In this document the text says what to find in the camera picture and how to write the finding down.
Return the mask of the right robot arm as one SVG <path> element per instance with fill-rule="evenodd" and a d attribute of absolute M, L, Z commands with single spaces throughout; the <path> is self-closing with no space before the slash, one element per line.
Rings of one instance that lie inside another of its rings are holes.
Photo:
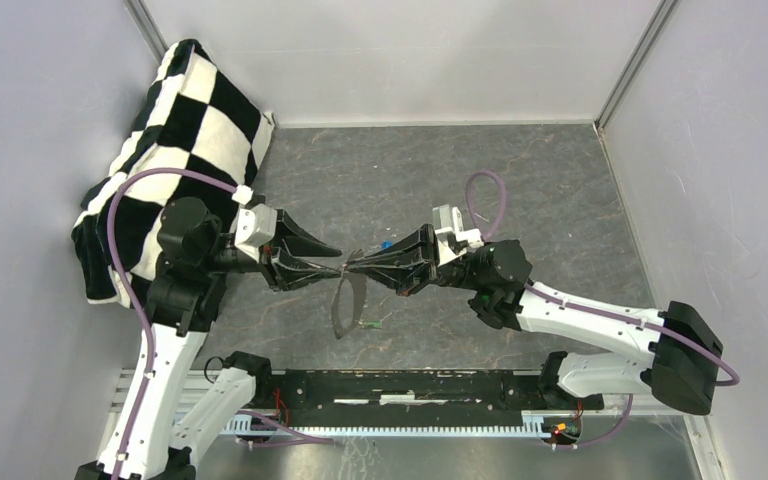
<path fill-rule="evenodd" d="M 469 290 L 470 309 L 493 329 L 600 348 L 591 355 L 551 354 L 537 382 L 540 400 L 551 408 L 592 395 L 650 394 L 674 410 L 707 415 L 716 388 L 739 381 L 722 359 L 722 342 L 693 306 L 672 301 L 664 310 L 633 308 L 565 293 L 532 279 L 517 240 L 469 243 L 424 225 L 346 268 L 400 296 L 430 285 Z"/>

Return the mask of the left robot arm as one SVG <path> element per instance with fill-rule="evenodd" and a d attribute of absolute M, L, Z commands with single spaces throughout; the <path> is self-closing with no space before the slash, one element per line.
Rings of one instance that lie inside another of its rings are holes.
<path fill-rule="evenodd" d="M 341 256 L 283 209 L 242 207 L 231 233 L 194 197 L 171 202 L 160 216 L 158 273 L 143 312 L 150 336 L 123 411 L 99 458 L 78 468 L 78 479 L 193 479 L 209 447 L 246 404 L 266 405 L 274 394 L 271 363 L 235 352 L 217 379 L 184 415 L 175 418 L 190 366 L 218 318 L 230 273 L 258 273 L 276 291 L 339 277 L 314 258 Z"/>

